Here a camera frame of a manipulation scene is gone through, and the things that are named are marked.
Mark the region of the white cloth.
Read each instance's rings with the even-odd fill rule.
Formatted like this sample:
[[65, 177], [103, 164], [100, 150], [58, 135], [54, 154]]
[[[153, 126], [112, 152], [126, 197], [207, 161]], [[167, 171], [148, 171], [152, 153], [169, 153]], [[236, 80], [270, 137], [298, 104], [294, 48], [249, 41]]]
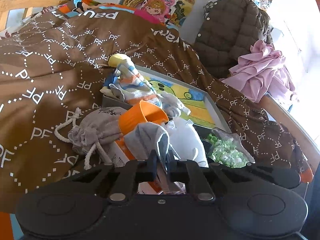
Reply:
[[193, 127], [193, 122], [175, 117], [164, 125], [175, 157], [180, 160], [195, 161], [199, 167], [208, 167], [204, 145]]

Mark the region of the pink crumpled cloth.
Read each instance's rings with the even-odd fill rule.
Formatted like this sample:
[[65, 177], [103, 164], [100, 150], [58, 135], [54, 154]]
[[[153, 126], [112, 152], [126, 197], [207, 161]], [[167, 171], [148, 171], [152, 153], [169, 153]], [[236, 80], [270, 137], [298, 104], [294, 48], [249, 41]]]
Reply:
[[255, 42], [250, 51], [238, 57], [238, 64], [229, 69], [230, 76], [221, 81], [255, 103], [266, 93], [281, 102], [290, 101], [296, 94], [295, 86], [282, 52], [262, 40]]

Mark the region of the brown patterned PF blanket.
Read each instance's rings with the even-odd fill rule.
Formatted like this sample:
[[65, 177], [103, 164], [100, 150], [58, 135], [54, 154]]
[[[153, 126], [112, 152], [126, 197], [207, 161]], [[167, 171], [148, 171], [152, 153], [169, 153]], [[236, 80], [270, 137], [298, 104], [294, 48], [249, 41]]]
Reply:
[[255, 160], [313, 173], [288, 129], [235, 89], [211, 76], [195, 49], [174, 29], [126, 7], [101, 4], [86, 12], [74, 3], [33, 18], [1, 39], [1, 211], [13, 213], [24, 194], [82, 171], [84, 159], [54, 135], [79, 108], [101, 106], [111, 55], [204, 90]]

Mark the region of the cartoon girl poster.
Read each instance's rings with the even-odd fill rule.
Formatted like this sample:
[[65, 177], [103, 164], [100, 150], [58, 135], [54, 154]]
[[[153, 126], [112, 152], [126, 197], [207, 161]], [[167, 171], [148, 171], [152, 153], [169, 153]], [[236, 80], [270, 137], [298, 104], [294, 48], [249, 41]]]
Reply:
[[153, 16], [163, 24], [168, 24], [180, 0], [145, 0], [141, 10]]

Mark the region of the grey face mask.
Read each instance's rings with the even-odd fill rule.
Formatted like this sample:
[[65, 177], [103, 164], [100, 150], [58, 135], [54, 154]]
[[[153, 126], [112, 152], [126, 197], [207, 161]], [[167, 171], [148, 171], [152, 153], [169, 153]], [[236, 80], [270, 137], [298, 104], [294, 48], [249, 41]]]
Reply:
[[162, 126], [152, 122], [140, 123], [124, 136], [124, 142], [137, 160], [146, 160], [152, 151], [155, 151], [158, 158], [156, 183], [163, 193], [180, 192], [179, 186], [169, 181], [163, 166], [164, 158], [169, 151], [169, 135]]

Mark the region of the yellow striped sock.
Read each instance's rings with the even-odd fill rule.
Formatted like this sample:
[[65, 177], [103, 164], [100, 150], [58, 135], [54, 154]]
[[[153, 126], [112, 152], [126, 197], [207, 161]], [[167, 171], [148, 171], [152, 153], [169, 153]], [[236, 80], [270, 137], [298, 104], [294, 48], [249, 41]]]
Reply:
[[124, 94], [124, 102], [133, 106], [140, 101], [146, 101], [162, 108], [162, 102], [151, 83], [138, 71], [131, 58], [125, 54], [110, 56], [108, 65], [114, 67], [114, 84]]

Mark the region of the orange and white box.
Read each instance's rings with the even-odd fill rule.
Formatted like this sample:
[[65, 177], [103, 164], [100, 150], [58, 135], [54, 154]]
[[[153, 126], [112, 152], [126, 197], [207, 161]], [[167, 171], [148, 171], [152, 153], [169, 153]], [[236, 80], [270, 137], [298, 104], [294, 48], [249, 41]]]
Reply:
[[[135, 160], [134, 155], [120, 138], [105, 146], [105, 152], [114, 163], [115, 167], [123, 167], [128, 161]], [[139, 194], [185, 194], [183, 183], [168, 181], [166, 173], [160, 163], [157, 164], [157, 177], [153, 182], [142, 182], [138, 186]]]

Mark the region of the wooden bed rail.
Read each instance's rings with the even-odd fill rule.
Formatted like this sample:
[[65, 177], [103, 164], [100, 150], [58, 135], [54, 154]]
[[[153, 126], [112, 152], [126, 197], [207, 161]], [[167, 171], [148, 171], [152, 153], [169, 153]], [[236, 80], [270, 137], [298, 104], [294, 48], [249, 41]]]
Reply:
[[264, 95], [259, 107], [263, 108], [267, 113], [276, 120], [276, 122], [284, 125], [289, 132], [297, 139], [297, 142], [302, 149], [302, 152], [307, 158], [312, 171], [315, 173], [319, 165], [319, 149], [310, 135], [304, 130], [302, 126], [289, 114], [289, 112], [279, 105], [274, 98], [269, 94]]

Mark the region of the grey drawstring pouch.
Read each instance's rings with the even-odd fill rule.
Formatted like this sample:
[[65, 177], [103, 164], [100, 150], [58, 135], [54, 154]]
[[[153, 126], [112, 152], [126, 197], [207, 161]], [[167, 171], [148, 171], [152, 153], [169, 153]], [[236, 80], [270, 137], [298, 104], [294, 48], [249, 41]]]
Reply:
[[92, 167], [90, 158], [96, 152], [103, 163], [110, 164], [112, 160], [104, 147], [122, 137], [119, 119], [126, 112], [122, 107], [103, 107], [86, 115], [77, 125], [82, 111], [76, 108], [71, 118], [56, 127], [54, 134], [59, 140], [72, 144], [73, 151], [85, 157], [85, 170]]

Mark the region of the orange plastic cup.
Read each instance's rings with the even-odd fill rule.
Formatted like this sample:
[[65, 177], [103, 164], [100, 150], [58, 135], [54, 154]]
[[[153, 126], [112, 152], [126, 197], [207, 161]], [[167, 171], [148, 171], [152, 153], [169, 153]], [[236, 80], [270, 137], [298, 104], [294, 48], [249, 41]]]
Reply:
[[121, 133], [126, 135], [138, 124], [152, 122], [160, 125], [168, 121], [167, 114], [161, 108], [149, 102], [140, 101], [119, 117], [118, 125]]

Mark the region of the blue white small sock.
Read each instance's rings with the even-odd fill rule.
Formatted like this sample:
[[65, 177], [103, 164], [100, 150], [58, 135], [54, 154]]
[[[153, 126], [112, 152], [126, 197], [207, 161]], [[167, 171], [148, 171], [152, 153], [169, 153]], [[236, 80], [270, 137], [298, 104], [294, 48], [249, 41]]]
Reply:
[[118, 88], [114, 82], [117, 80], [117, 77], [114, 76], [113, 74], [109, 75], [103, 84], [103, 87], [100, 89], [100, 92], [109, 98], [113, 98], [116, 100], [119, 100], [121, 102], [124, 102], [124, 94], [122, 93], [122, 91], [120, 90], [120, 88]]

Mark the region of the brown quilted jacket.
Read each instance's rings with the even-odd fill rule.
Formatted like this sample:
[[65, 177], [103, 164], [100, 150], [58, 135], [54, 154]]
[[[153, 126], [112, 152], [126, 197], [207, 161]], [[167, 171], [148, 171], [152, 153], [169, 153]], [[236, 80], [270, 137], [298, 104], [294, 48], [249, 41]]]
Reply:
[[258, 40], [273, 44], [270, 17], [252, 0], [217, 0], [205, 7], [204, 22], [194, 42], [201, 63], [218, 79], [249, 54]]

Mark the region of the wooden headboard rail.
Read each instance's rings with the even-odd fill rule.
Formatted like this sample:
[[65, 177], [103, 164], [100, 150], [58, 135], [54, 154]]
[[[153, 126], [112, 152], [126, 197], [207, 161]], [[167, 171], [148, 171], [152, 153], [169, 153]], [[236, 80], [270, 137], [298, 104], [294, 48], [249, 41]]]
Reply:
[[22, 19], [32, 15], [34, 8], [45, 8], [56, 6], [62, 3], [62, 0], [1, 0], [1, 31], [7, 26], [9, 12], [12, 10], [23, 9]]

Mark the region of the grey tray with cartoon picture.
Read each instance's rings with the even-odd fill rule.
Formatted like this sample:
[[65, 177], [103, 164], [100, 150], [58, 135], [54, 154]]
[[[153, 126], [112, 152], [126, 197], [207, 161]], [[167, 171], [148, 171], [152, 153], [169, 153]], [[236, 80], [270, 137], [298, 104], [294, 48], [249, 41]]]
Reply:
[[[230, 132], [227, 122], [208, 93], [168, 75], [136, 65], [143, 77], [151, 83], [168, 117], [178, 116], [205, 128], [219, 128]], [[103, 95], [103, 106], [132, 107], [128, 103]]]

